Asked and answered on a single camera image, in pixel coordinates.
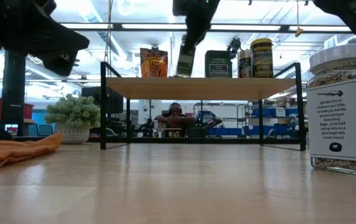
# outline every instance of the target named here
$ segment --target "orange snack bag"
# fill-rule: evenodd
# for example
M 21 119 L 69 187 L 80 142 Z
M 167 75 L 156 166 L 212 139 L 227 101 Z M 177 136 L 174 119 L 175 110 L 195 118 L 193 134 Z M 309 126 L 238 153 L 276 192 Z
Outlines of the orange snack bag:
M 143 78 L 167 77 L 168 53 L 158 48 L 141 48 L 141 73 Z

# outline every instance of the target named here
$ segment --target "potted plant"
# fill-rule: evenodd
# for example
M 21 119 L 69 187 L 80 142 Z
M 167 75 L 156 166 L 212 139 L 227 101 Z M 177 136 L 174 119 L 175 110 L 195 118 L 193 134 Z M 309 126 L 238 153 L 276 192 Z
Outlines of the potted plant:
M 47 106 L 45 121 L 55 123 L 55 133 L 63 134 L 63 144 L 83 144 L 90 137 L 90 129 L 100 126 L 100 109 L 93 100 L 68 94 L 55 105 Z

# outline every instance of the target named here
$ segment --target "ceiling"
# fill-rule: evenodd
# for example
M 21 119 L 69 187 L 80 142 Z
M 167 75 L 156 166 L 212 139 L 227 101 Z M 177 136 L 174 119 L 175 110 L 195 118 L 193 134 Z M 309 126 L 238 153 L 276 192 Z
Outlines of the ceiling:
M 60 23 L 86 23 L 108 21 L 108 0 L 55 0 L 56 10 L 52 18 Z M 326 14 L 313 5 L 312 1 L 305 6 L 305 1 L 298 4 L 298 21 L 301 25 L 315 26 L 344 26 L 345 24 L 336 16 Z M 184 23 L 184 17 L 172 15 L 172 0 L 114 0 L 111 10 L 113 23 Z M 297 2 L 291 0 L 280 1 L 249 1 L 221 0 L 214 15 L 212 24 L 297 24 Z M 79 51 L 77 55 L 78 66 L 74 67 L 69 78 L 79 79 L 86 76 L 89 80 L 100 79 L 100 62 L 105 56 L 106 43 L 99 32 L 77 31 L 90 40 L 86 50 Z M 114 44 L 124 52 L 127 57 L 114 60 L 112 66 L 117 68 L 124 77 L 140 76 L 139 48 L 159 46 L 169 54 L 169 74 L 173 75 L 176 69 L 177 57 L 181 38 L 184 32 L 166 31 L 116 31 L 113 32 Z M 257 38 L 267 37 L 273 40 L 274 72 L 286 68 L 293 62 L 301 62 L 304 72 L 309 68 L 308 58 L 315 52 L 324 48 L 324 42 L 336 36 L 337 42 L 345 42 L 353 37 L 352 34 L 294 34 L 277 33 L 250 33 L 250 32 L 209 32 L 204 41 L 196 49 L 193 77 L 204 77 L 204 55 L 208 50 L 226 50 L 230 41 L 240 38 L 242 49 L 249 47 L 250 42 Z M 29 62 L 27 74 L 38 75 L 36 79 L 60 79 L 56 74 L 42 67 L 41 62 L 35 58 L 27 59 Z M 233 60 L 233 76 L 237 77 L 236 64 Z M 2 78 L 3 61 L 0 60 L 0 78 Z M 41 85 L 63 86 L 61 83 L 43 82 Z M 53 96 L 63 95 L 67 91 L 81 89 L 82 86 L 99 85 L 98 83 L 68 83 L 65 91 L 55 91 Z

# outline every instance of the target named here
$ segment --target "computer monitor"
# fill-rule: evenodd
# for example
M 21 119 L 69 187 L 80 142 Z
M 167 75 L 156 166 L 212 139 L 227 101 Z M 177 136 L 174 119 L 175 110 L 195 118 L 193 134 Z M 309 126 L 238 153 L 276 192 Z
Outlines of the computer monitor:
M 106 88 L 108 99 L 106 101 L 106 112 L 111 114 L 122 113 L 124 98 L 116 91 L 111 88 Z M 100 106 L 101 102 L 101 88 L 98 87 L 88 87 L 83 88 L 81 91 L 81 96 L 92 96 L 94 97 L 94 104 Z

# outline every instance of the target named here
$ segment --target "white jar lid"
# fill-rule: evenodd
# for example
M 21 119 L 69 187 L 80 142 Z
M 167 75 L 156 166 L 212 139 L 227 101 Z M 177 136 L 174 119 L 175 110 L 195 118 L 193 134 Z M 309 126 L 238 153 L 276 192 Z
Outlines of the white jar lid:
M 312 69 L 323 63 L 351 58 L 356 58 L 356 44 L 346 44 L 321 50 L 309 58 L 309 65 Z

